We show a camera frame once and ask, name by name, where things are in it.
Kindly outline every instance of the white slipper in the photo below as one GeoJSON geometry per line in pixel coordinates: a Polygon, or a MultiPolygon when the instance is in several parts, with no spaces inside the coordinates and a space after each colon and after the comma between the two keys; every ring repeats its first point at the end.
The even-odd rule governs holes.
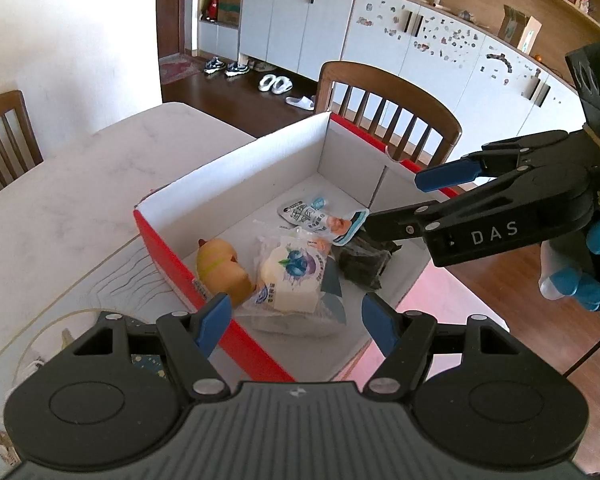
{"type": "Polygon", "coordinates": [[[273,74],[267,74],[260,80],[260,83],[258,84],[258,90],[260,90],[261,92],[268,92],[271,89],[273,83],[276,82],[276,79],[277,77],[273,74]]]}
{"type": "Polygon", "coordinates": [[[291,79],[286,76],[281,75],[279,78],[276,78],[276,81],[273,83],[271,87],[271,91],[275,95],[283,94],[284,92],[289,92],[293,87],[293,83],[291,79]]]}
{"type": "Polygon", "coordinates": [[[295,106],[297,108],[302,108],[303,110],[309,110],[310,112],[314,111],[314,100],[309,99],[306,96],[302,97],[287,97],[285,99],[286,104],[295,106]]]}

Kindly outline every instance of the chair backrest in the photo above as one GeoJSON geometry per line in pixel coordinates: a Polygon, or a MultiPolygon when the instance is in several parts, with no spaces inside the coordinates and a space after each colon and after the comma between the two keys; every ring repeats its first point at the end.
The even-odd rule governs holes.
{"type": "Polygon", "coordinates": [[[0,94],[0,190],[40,162],[22,92],[0,94]]]}
{"type": "Polygon", "coordinates": [[[394,160],[403,160],[408,157],[423,167],[436,166],[446,160],[460,138],[462,128],[458,120],[435,97],[394,74],[350,61],[330,61],[322,66],[315,100],[315,113],[331,110],[334,83],[342,83],[347,86],[340,108],[333,110],[343,117],[353,114],[348,111],[353,90],[358,88],[364,91],[362,101],[352,118],[356,126],[365,127],[363,115],[369,96],[374,94],[381,98],[373,119],[370,123],[365,120],[368,123],[366,129],[373,136],[382,139],[382,142],[389,147],[389,155],[394,160]],[[378,132],[378,125],[387,103],[397,105],[397,109],[387,129],[381,128],[381,131],[378,132]],[[396,145],[392,144],[391,140],[402,110],[410,112],[413,116],[396,145]],[[426,124],[426,129],[415,147],[412,144],[408,146],[409,137],[418,119],[426,124]],[[442,136],[442,140],[430,160],[423,160],[424,158],[420,157],[424,155],[422,152],[432,129],[442,136]]]}

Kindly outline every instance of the hand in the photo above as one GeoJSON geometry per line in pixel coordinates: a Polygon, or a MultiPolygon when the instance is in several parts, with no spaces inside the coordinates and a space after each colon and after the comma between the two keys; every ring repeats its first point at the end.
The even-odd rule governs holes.
{"type": "MultiPolygon", "coordinates": [[[[542,274],[538,285],[548,300],[573,296],[587,310],[600,306],[600,282],[592,276],[589,255],[582,254],[577,234],[542,242],[540,263],[542,274]]],[[[600,220],[592,225],[586,237],[587,248],[600,254],[600,220]]]]}

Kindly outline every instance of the cardboard box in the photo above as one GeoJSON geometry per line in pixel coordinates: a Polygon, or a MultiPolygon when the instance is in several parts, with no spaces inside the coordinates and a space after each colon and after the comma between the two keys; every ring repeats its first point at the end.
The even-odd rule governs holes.
{"type": "MultiPolygon", "coordinates": [[[[307,196],[325,197],[329,211],[344,216],[427,200],[446,200],[447,190],[424,193],[414,185],[417,166],[391,160],[384,144],[343,118],[325,112],[306,118],[228,153],[159,189],[136,206],[134,217],[158,270],[186,307],[207,301],[196,277],[198,239],[222,238],[238,261],[256,275],[258,235],[281,221],[277,208],[307,196]]],[[[430,260],[420,238],[404,240],[389,261],[378,294],[394,308],[430,260]]],[[[321,338],[260,332],[232,320],[219,347],[256,381],[327,381],[369,341],[362,323],[364,291],[340,279],[347,325],[321,338]]]]}
{"type": "Polygon", "coordinates": [[[242,0],[218,0],[218,22],[229,25],[240,24],[240,3],[242,0]]]}
{"type": "Polygon", "coordinates": [[[498,37],[521,52],[529,54],[541,27],[542,23],[533,16],[504,6],[504,20],[500,25],[498,37]]]}

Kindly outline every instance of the doormat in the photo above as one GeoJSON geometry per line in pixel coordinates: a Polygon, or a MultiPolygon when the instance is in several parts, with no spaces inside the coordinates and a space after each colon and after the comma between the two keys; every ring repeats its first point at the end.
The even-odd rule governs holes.
{"type": "Polygon", "coordinates": [[[199,74],[201,62],[184,54],[171,54],[158,61],[160,65],[160,84],[166,85],[190,75],[199,74]]]}

